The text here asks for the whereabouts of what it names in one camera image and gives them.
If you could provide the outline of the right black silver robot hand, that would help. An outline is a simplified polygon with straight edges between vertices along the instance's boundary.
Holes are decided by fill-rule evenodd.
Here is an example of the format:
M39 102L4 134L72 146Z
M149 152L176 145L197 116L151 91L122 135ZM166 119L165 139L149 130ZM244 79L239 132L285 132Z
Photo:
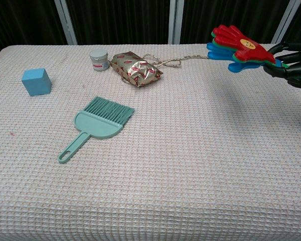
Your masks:
M263 69L272 77L283 78L295 88L301 88L301 43L281 42L268 50L276 54L282 51L291 51L291 54L277 56L277 65L264 65Z

